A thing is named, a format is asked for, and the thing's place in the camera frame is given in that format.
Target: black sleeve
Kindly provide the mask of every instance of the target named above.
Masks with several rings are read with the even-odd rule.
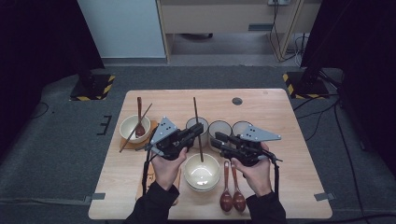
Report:
[[[178,195],[179,192],[175,186],[172,186],[172,188],[166,191],[157,182],[152,183],[148,189],[148,193],[136,201],[134,211],[123,223],[166,223],[169,209]]]
[[[256,195],[248,197],[247,207],[253,224],[287,223],[285,209],[273,192],[260,198]]]

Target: wooden tray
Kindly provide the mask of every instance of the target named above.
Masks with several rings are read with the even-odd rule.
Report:
[[[156,121],[156,120],[151,120],[150,121],[150,129],[149,129],[149,131],[150,131],[150,134],[152,133],[152,131],[158,126],[158,122]],[[145,141],[143,141],[143,142],[141,142],[141,143],[131,143],[131,142],[128,142],[126,145],[125,145],[125,148],[124,149],[136,149],[136,148],[138,148],[138,147],[142,147],[142,146],[144,146],[147,142],[149,141],[149,137],[145,140]],[[125,142],[126,142],[126,139],[125,138],[121,138],[121,141],[120,141],[120,148],[122,148],[122,146],[125,144]]]
[[[180,185],[180,173],[181,173],[181,169],[178,169],[177,172],[177,177],[176,180],[174,182],[175,187],[178,189],[179,185]],[[137,185],[137,193],[136,193],[136,197],[135,199],[138,200],[140,197],[142,197],[143,195],[143,187],[142,187],[142,178],[143,178],[143,173],[140,176],[140,182]],[[152,164],[150,163],[148,166],[148,180],[147,180],[147,190],[149,190],[149,186],[155,181],[155,174],[154,174],[154,168],[152,167]],[[175,200],[175,202],[172,204],[173,206],[175,206],[178,202],[178,199]]]

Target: brown spoon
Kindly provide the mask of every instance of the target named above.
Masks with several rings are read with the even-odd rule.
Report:
[[[233,171],[233,182],[235,184],[235,193],[233,194],[233,206],[238,212],[243,212],[247,207],[247,201],[245,200],[244,195],[241,193],[241,190],[238,188],[238,180],[236,179],[236,169],[232,163],[231,163],[231,170]]]
[[[137,97],[137,116],[139,120],[142,120],[142,98]],[[136,125],[136,129],[134,130],[134,134],[136,138],[143,136],[146,133],[145,128],[142,125],[142,122],[139,122]]]
[[[229,163],[224,162],[224,192],[220,197],[220,207],[224,212],[230,212],[233,208],[233,197],[231,197],[230,191],[228,191],[228,171]]]

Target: wall socket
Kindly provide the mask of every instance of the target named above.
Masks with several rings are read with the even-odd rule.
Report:
[[[268,6],[274,6],[276,2],[279,6],[290,5],[290,0],[268,0]]]

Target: hand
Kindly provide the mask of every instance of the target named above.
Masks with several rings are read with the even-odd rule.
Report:
[[[265,150],[269,150],[269,147],[264,142],[261,142],[261,145]],[[231,162],[238,171],[244,174],[248,185],[253,189],[257,197],[269,194],[272,191],[270,180],[271,163],[268,159],[261,160],[251,167],[244,166],[236,158],[231,158]]]
[[[164,189],[169,190],[177,177],[178,168],[181,163],[187,159],[187,148],[183,147],[178,158],[174,161],[168,161],[161,156],[155,156],[152,159],[152,166],[154,167],[155,181]]]

